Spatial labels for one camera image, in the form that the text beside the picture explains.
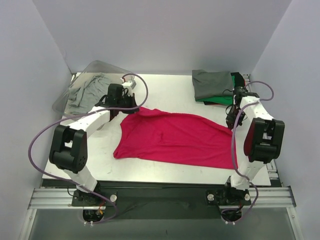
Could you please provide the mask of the pink t-shirt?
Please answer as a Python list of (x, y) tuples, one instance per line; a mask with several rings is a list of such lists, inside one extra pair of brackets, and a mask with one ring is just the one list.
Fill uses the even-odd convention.
[(232, 132), (202, 116), (140, 108), (120, 124), (115, 159), (232, 170)]

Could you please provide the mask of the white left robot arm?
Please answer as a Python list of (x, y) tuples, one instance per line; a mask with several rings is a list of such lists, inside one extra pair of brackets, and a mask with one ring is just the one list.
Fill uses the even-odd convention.
[(119, 112), (137, 112), (138, 109), (132, 109), (136, 106), (130, 83), (112, 83), (108, 86), (107, 94), (89, 111), (92, 115), (81, 117), (66, 126), (58, 125), (54, 130), (49, 161), (79, 184), (77, 189), (84, 192), (83, 200), (90, 206), (101, 201), (101, 193), (96, 190), (98, 181), (86, 167), (88, 138)]

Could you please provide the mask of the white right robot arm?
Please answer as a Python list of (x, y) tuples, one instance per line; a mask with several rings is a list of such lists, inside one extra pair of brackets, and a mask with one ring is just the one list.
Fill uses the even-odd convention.
[[(246, 159), (236, 163), (236, 129), (240, 118), (250, 121), (244, 142)], [(233, 204), (240, 197), (239, 191), (246, 191), (262, 167), (280, 156), (285, 123), (272, 117), (264, 108), (262, 100), (255, 96), (234, 97), (233, 106), (226, 118), (231, 129), (231, 159), (235, 173), (230, 176), (230, 187), (221, 192), (222, 200)]]

